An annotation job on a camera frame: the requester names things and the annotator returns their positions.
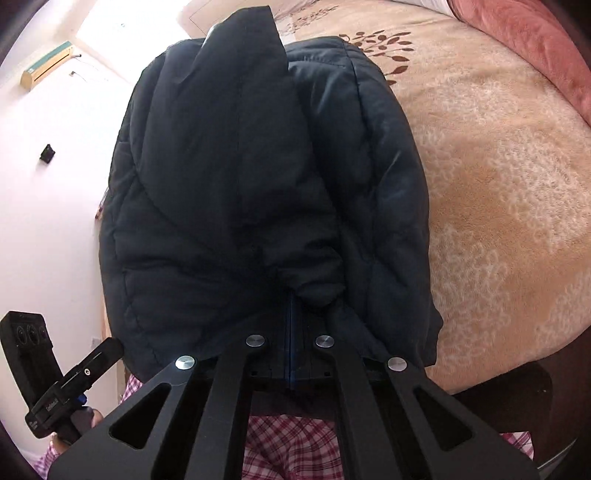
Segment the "metal screw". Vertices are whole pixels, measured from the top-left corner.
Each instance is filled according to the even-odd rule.
[[[330,348],[335,344],[335,339],[330,335],[320,335],[316,338],[316,345],[320,348]]]
[[[265,343],[265,337],[262,335],[251,335],[246,339],[246,344],[253,348],[262,346]]]
[[[399,356],[393,356],[390,360],[388,360],[388,368],[394,372],[403,372],[406,370],[408,364],[404,358],[400,358]]]
[[[174,366],[179,370],[189,370],[195,365],[195,359],[190,355],[183,355],[177,358]]]

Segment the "wall outlet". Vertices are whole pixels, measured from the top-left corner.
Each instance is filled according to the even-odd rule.
[[[100,344],[101,344],[100,338],[98,338],[98,337],[91,337],[90,338],[90,351],[93,351]]]

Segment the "floral pattern blanket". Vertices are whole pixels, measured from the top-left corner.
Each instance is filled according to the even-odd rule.
[[[285,43],[357,45],[408,117],[444,319],[433,380],[469,388],[591,325],[591,129],[540,72],[455,18],[387,0],[318,0],[277,25]]]

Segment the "pink pillow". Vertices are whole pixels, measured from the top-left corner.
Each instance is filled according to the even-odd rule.
[[[591,70],[540,0],[449,0],[460,20],[497,39],[544,74],[591,125]]]

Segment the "hand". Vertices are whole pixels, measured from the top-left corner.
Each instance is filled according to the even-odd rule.
[[[90,427],[91,428],[96,427],[100,422],[103,421],[103,419],[104,419],[103,414],[100,411],[95,410],[93,408],[92,409],[92,421],[90,422]],[[68,448],[70,448],[70,446],[67,443],[60,440],[60,438],[57,436],[57,433],[54,433],[52,435],[51,442],[53,444],[53,448],[55,448],[56,452],[59,453],[60,455],[62,453],[64,453]]]

